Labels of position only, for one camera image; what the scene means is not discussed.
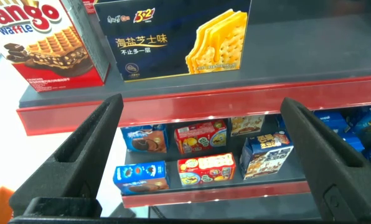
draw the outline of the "red and white box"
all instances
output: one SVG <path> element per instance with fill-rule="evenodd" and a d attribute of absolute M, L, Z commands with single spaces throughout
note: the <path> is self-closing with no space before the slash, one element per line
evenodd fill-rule
<path fill-rule="evenodd" d="M 0 0 L 0 34 L 36 91 L 104 85 L 110 64 L 81 0 Z"/>

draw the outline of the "box logo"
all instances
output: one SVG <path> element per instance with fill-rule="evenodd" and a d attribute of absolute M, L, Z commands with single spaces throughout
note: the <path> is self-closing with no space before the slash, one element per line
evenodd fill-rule
<path fill-rule="evenodd" d="M 155 8 L 153 9 L 147 9 L 143 11 L 137 11 L 136 16 L 134 17 L 133 23 L 136 22 L 151 22 L 151 19 L 153 18 L 155 13 Z"/>
<path fill-rule="evenodd" d="M 32 4 L 23 4 L 18 1 L 17 4 L 0 5 L 0 32 L 4 35 L 22 33 L 24 31 L 24 29 L 20 29 L 22 26 L 13 26 L 12 28 L 5 26 L 23 22 L 30 22 L 31 26 L 39 32 L 48 32 L 51 30 L 50 22 L 57 22 L 60 19 L 60 13 L 56 8 L 48 4 L 39 8 L 38 1 L 33 1 Z"/>

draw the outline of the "red box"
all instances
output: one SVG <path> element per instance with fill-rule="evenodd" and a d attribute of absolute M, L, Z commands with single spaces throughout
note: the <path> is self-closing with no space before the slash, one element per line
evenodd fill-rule
<path fill-rule="evenodd" d="M 233 179 L 235 160 L 231 152 L 177 161 L 182 185 Z"/>
<path fill-rule="evenodd" d="M 222 119 L 193 124 L 174 131 L 181 154 L 225 146 L 227 128 Z"/>
<path fill-rule="evenodd" d="M 81 0 L 0 1 L 0 39 L 36 91 L 104 85 L 110 64 Z"/>

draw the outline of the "dark blue box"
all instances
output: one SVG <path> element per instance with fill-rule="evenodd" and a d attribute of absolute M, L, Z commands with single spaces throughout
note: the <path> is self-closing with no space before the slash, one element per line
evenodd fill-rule
<path fill-rule="evenodd" d="M 125 195 L 169 188 L 165 161 L 118 166 L 113 182 Z"/>

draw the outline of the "white floor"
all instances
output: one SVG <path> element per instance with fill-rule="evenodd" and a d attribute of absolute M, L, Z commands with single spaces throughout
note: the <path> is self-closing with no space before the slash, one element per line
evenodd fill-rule
<path fill-rule="evenodd" d="M 26 136 L 16 113 L 27 82 L 0 56 L 0 185 L 16 190 L 53 153 L 70 133 Z M 117 129 L 97 199 L 107 217 L 120 204 L 119 189 L 113 184 L 116 166 L 124 164 L 126 145 Z M 134 209 L 147 217 L 146 207 Z"/>

